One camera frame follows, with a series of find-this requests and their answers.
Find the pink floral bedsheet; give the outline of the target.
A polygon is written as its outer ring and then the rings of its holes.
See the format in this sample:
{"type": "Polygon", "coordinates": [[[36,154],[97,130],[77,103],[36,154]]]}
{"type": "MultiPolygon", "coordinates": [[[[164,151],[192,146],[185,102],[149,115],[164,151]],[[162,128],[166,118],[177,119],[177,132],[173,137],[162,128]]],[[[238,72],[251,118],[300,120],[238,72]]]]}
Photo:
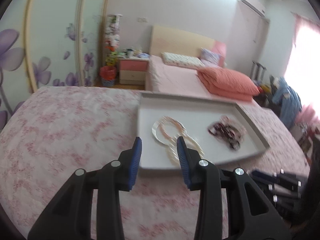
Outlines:
{"type": "MultiPolygon", "coordinates": [[[[1,205],[22,238],[75,170],[98,170],[132,147],[142,93],[43,87],[12,116],[1,131],[1,205]]],[[[239,105],[270,147],[263,154],[219,166],[308,175],[304,153],[276,115],[257,105],[239,105]]],[[[208,131],[235,151],[244,138],[227,116],[208,131]]],[[[193,239],[199,196],[187,189],[180,169],[140,168],[132,191],[120,194],[125,238],[193,239]]]]}

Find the dark wooden chair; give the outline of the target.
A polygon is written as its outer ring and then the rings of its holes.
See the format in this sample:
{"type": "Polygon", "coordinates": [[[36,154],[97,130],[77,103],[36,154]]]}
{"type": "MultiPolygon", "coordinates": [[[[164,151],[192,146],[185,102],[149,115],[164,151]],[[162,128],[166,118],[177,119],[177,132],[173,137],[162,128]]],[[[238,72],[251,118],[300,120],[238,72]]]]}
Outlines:
{"type": "Polygon", "coordinates": [[[250,78],[253,81],[257,81],[257,82],[263,81],[265,72],[266,72],[266,68],[262,64],[256,61],[252,61],[250,78]]]}

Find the floral white pillow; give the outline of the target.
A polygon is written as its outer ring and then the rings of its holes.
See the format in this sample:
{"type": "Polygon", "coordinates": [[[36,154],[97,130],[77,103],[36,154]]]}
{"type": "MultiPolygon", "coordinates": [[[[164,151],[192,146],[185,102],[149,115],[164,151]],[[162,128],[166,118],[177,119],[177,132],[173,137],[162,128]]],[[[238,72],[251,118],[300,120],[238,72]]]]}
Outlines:
{"type": "Polygon", "coordinates": [[[197,69],[204,67],[204,63],[200,59],[193,56],[186,56],[174,53],[162,53],[163,62],[169,66],[176,66],[189,69],[197,69]]]}

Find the pink curtain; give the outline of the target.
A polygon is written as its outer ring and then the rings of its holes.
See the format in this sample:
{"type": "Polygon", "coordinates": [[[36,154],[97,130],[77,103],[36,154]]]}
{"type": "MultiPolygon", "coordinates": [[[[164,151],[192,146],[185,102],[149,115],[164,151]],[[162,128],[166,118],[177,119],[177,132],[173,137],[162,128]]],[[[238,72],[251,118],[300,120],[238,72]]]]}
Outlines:
{"type": "Polygon", "coordinates": [[[319,24],[295,14],[295,70],[303,110],[298,120],[319,124],[319,24]]]}

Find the thin silver bangle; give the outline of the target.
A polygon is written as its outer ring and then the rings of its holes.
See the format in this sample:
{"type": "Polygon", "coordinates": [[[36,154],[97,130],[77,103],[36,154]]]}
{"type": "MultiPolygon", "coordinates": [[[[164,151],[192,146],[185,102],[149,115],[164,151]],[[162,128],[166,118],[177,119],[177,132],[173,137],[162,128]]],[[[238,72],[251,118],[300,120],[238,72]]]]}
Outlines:
{"type": "Polygon", "coordinates": [[[168,144],[166,142],[161,141],[161,139],[159,139],[158,132],[161,133],[162,137],[169,143],[174,142],[180,136],[187,135],[186,128],[179,121],[169,116],[162,116],[159,120],[157,120],[153,124],[151,131],[152,131],[153,137],[162,145],[168,145],[168,144]],[[170,124],[174,128],[176,128],[176,134],[173,137],[170,136],[165,130],[165,126],[167,124],[170,124]]]}

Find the folded salmon quilt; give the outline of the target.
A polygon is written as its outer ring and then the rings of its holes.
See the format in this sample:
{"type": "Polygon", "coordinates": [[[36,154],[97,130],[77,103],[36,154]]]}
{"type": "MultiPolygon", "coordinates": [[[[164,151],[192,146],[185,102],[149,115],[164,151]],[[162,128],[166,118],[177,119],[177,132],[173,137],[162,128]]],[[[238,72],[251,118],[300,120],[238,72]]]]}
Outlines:
{"type": "Polygon", "coordinates": [[[252,101],[259,95],[259,89],[245,74],[220,67],[203,67],[197,70],[197,77],[211,94],[221,97],[252,101]]]}

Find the red waste bin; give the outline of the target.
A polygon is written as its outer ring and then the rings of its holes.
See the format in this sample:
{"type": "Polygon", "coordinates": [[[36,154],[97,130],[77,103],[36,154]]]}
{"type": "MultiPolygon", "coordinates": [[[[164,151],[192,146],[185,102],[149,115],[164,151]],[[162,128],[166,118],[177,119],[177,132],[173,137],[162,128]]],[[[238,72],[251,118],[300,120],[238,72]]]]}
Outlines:
{"type": "Polygon", "coordinates": [[[115,66],[104,66],[100,68],[101,83],[104,87],[113,87],[115,84],[117,69],[115,66]]]}

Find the white air conditioner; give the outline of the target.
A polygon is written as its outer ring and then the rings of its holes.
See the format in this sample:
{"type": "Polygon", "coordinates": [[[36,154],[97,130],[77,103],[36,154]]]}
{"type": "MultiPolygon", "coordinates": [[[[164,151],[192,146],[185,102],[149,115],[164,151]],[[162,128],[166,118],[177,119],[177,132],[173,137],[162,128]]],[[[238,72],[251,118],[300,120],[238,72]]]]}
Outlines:
{"type": "Polygon", "coordinates": [[[255,11],[260,17],[265,17],[265,7],[258,0],[240,0],[247,5],[253,11],[255,11]]]}

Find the clear plush toy tube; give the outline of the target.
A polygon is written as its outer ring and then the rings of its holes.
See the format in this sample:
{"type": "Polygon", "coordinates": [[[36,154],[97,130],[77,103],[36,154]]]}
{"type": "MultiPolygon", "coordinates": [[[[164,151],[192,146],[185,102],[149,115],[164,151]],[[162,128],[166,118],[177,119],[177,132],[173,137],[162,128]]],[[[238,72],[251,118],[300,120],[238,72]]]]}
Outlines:
{"type": "Polygon", "coordinates": [[[107,15],[105,28],[105,63],[107,66],[115,66],[117,62],[118,49],[120,46],[120,18],[121,14],[107,15]]]}

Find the purple patterned pillow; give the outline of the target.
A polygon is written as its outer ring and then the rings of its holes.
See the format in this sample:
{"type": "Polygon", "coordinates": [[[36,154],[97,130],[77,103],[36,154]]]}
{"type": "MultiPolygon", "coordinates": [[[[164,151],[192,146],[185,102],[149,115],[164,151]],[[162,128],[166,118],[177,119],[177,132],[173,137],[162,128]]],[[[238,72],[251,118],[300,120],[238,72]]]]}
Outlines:
{"type": "Polygon", "coordinates": [[[212,52],[208,49],[202,48],[200,54],[200,60],[204,64],[219,65],[221,55],[219,53],[212,52]]]}

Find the pink beige nightstand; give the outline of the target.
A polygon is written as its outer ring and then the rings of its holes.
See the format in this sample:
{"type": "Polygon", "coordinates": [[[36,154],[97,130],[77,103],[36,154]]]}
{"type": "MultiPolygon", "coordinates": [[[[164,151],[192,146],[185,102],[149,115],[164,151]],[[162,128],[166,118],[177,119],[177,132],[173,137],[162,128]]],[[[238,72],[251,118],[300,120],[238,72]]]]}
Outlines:
{"type": "Polygon", "coordinates": [[[149,59],[119,59],[119,83],[122,85],[145,85],[149,59]]]}

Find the wall switch plate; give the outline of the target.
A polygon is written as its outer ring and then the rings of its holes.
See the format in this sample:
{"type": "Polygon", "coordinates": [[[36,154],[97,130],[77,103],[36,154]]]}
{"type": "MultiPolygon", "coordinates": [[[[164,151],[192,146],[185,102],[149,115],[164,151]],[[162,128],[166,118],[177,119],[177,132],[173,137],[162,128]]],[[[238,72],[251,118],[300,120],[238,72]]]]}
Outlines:
{"type": "Polygon", "coordinates": [[[137,18],[137,22],[148,23],[148,19],[146,17],[139,17],[139,18],[137,18]]]}

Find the beige pink headboard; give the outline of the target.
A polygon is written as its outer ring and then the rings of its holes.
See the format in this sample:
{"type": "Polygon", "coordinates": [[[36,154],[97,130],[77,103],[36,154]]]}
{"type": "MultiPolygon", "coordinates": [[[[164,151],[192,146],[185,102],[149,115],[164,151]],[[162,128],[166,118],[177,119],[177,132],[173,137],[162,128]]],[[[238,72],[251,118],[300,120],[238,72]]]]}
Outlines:
{"type": "Polygon", "coordinates": [[[163,52],[199,57],[205,48],[221,55],[219,65],[226,67],[226,44],[188,31],[154,25],[149,54],[161,56],[163,52]]]}

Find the pink bed mattress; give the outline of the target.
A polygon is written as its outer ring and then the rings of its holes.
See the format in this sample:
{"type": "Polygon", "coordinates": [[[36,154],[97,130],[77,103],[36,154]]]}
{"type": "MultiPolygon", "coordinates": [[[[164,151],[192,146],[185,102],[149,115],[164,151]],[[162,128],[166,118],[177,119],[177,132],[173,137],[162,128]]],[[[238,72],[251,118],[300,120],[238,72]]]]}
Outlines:
{"type": "Polygon", "coordinates": [[[256,104],[253,99],[244,101],[211,94],[197,77],[195,69],[166,65],[161,57],[154,55],[149,59],[145,76],[145,89],[164,94],[237,102],[239,104],[256,104]]]}

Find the white mug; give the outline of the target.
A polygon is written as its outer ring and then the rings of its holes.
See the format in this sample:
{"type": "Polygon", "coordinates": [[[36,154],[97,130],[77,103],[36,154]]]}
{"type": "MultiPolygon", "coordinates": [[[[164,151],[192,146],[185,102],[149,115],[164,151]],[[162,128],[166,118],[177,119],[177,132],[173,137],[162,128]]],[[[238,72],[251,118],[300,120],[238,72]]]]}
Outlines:
{"type": "Polygon", "coordinates": [[[127,58],[132,58],[134,56],[134,50],[128,49],[126,51],[126,56],[127,56],[127,58]]]}

